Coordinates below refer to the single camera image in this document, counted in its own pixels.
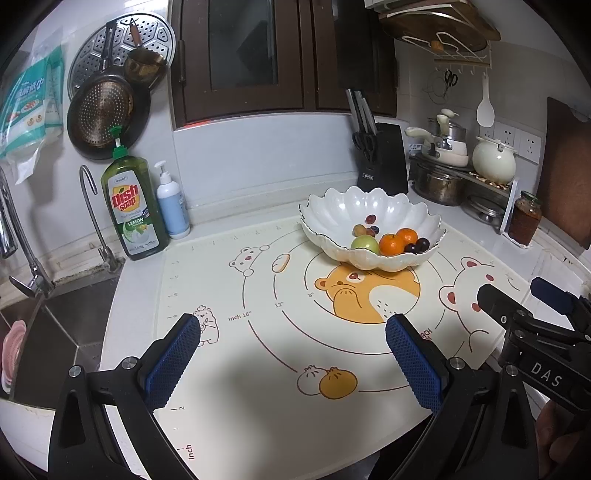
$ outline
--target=orange bear print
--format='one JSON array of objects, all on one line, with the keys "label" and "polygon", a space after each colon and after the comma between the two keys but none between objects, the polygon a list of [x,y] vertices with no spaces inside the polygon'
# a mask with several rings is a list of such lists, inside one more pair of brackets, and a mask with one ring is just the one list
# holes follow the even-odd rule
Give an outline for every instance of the orange bear print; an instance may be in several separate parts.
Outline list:
[{"label": "orange bear print", "polygon": [[362,271],[345,263],[314,286],[326,292],[337,317],[355,323],[384,323],[395,313],[408,313],[421,292],[409,269]]}]

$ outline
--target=screw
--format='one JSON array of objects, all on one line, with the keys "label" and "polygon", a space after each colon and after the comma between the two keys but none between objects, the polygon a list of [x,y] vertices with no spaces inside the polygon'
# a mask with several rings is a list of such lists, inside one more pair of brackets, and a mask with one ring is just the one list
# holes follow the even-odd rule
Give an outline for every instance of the screw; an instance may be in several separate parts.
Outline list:
[{"label": "screw", "polygon": [[68,372],[72,378],[76,378],[78,375],[80,375],[80,373],[82,373],[82,369],[78,365],[74,365]]},{"label": "screw", "polygon": [[510,364],[505,367],[505,372],[507,372],[512,377],[516,377],[519,374],[519,370],[517,370],[517,367],[515,365]]},{"label": "screw", "polygon": [[456,370],[461,370],[466,366],[466,362],[458,356],[451,357],[449,359],[449,364]]},{"label": "screw", "polygon": [[121,362],[123,370],[131,370],[138,364],[138,359],[134,356],[129,356]]}]

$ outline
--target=wire rack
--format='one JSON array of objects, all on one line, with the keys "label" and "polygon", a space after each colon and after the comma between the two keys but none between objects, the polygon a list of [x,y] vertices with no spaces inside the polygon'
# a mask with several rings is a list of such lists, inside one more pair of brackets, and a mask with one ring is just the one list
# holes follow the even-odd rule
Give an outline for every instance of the wire rack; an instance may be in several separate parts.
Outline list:
[{"label": "wire rack", "polygon": [[437,41],[427,41],[421,38],[405,35],[402,40],[422,48],[435,56],[435,63],[444,65],[457,65],[459,73],[463,73],[464,67],[470,67],[474,74],[475,68],[492,68],[491,42],[486,42],[486,48],[480,53],[475,53],[456,37],[448,32],[437,32]]}]

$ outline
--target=cartoon bear print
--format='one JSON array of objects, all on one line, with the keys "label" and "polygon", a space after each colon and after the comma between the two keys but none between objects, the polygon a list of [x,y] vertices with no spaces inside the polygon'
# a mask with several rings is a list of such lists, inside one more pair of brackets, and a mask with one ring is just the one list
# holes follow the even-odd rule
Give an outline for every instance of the cartoon bear print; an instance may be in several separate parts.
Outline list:
[{"label": "cartoon bear print", "polygon": [[199,326],[201,327],[201,337],[199,338],[199,345],[202,346],[205,342],[217,343],[220,338],[220,332],[217,329],[216,318],[213,316],[211,309],[208,309],[205,305],[200,305],[197,310],[193,312],[193,315],[199,320]]},{"label": "cartoon bear print", "polygon": [[329,296],[337,317],[355,323],[384,323],[395,313],[408,313],[421,292],[409,269],[362,271],[345,263],[314,286]]},{"label": "cartoon bear print", "polygon": [[245,277],[250,277],[255,271],[251,268],[252,263],[255,259],[264,252],[269,250],[269,245],[263,245],[261,247],[245,247],[240,250],[238,256],[230,262],[230,266],[236,268]]},{"label": "cartoon bear print", "polygon": [[464,257],[460,262],[463,270],[458,273],[452,286],[444,286],[439,290],[439,299],[446,308],[457,313],[462,327],[469,335],[470,352],[473,352],[478,341],[476,336],[489,334],[482,329],[482,325],[489,323],[490,317],[478,305],[478,290],[484,284],[491,283],[510,294],[512,287],[509,277],[492,265],[482,264],[471,257]]}]

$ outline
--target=pot handle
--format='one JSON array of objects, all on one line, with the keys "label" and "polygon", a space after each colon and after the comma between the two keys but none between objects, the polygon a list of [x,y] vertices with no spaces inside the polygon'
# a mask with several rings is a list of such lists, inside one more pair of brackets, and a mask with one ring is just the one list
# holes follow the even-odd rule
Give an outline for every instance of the pot handle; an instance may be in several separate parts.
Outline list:
[{"label": "pot handle", "polygon": [[404,130],[404,133],[406,133],[407,137],[422,138],[426,140],[428,143],[435,143],[435,139],[433,138],[433,136],[424,128],[407,127]]}]

